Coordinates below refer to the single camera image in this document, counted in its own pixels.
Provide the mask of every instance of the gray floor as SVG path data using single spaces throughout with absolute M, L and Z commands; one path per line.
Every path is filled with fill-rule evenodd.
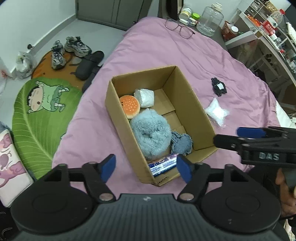
M 37 52 L 35 58 L 37 62 L 39 62 L 51 49 L 56 40 L 60 40 L 64 44 L 66 37 L 80 36 L 81 40 L 93 51 L 101 50 L 104 52 L 105 57 L 99 64 L 101 65 L 123 39 L 124 33 L 125 31 L 123 30 L 105 25 L 75 20 L 45 44 L 42 49 Z M 9 127 L 12 126 L 16 96 L 29 79 L 30 78 L 24 80 L 8 80 L 4 93 L 0 96 L 0 121 L 7 124 Z

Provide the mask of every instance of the finger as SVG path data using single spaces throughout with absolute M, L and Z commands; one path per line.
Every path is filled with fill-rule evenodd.
M 291 207 L 296 205 L 296 199 L 289 192 L 289 188 L 287 184 L 280 185 L 280 200 L 281 200 L 281 203 L 284 203 Z
M 285 176 L 281 168 L 278 169 L 276 174 L 276 184 L 280 185 L 285 182 Z
M 281 210 L 282 210 L 281 215 L 283 217 L 289 217 L 289 216 L 293 216 L 296 214 L 296 206 L 291 207 L 287 204 L 282 203 Z

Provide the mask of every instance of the black circular disc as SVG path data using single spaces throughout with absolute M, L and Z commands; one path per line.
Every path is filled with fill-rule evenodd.
M 76 188 L 44 182 L 20 194 L 11 206 L 11 215 L 21 230 L 56 234 L 82 224 L 92 205 L 92 199 Z
M 222 186 L 207 193 L 201 210 L 214 225 L 234 233 L 258 233 L 274 228 L 281 206 L 279 201 L 262 186 Z

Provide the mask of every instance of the green leaf rug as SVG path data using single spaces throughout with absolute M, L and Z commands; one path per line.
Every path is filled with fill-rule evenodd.
M 51 170 L 52 159 L 82 93 L 61 79 L 29 80 L 17 95 L 12 119 L 16 150 L 38 179 Z

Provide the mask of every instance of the hamburger plush toy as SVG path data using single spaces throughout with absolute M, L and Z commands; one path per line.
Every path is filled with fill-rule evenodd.
M 119 98 L 119 101 L 128 119 L 132 119 L 139 114 L 140 103 L 135 97 L 131 95 L 124 95 Z

